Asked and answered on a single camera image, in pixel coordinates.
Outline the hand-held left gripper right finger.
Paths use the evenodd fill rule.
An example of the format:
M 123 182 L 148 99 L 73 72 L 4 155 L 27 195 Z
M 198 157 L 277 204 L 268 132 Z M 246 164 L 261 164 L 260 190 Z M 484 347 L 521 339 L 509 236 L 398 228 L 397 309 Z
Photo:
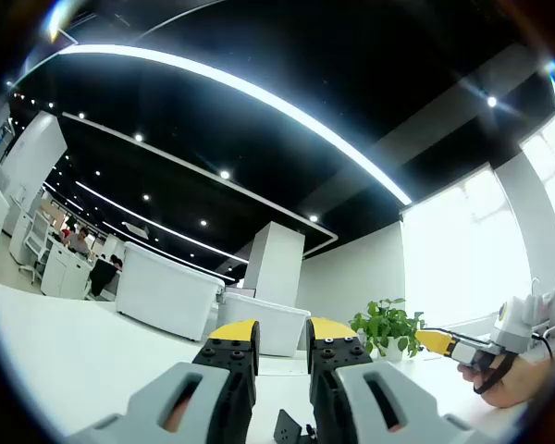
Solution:
M 317 443 L 491 443 L 388 362 L 373 361 L 355 332 L 306 320 L 309 398 Z

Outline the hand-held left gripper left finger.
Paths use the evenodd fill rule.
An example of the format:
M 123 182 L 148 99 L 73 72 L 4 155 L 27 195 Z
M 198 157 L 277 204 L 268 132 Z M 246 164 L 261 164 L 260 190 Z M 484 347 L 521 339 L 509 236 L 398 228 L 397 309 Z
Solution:
M 260 326 L 213 331 L 190 363 L 179 362 L 68 443 L 243 443 L 256 401 Z

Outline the person's right hand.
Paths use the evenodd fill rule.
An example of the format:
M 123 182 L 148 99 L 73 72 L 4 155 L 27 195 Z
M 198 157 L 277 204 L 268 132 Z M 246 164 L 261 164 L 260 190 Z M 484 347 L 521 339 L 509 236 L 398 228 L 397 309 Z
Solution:
M 529 396 L 526 377 L 531 364 L 525 359 L 516 357 L 512 362 L 511 369 L 502 378 L 487 390 L 480 390 L 497 373 L 500 365 L 507 358 L 507 355 L 496 356 L 485 371 L 477 371 L 465 364 L 458 364 L 457 370 L 465 381 L 473 384 L 474 392 L 487 404 L 496 408 L 509 408 L 525 401 Z

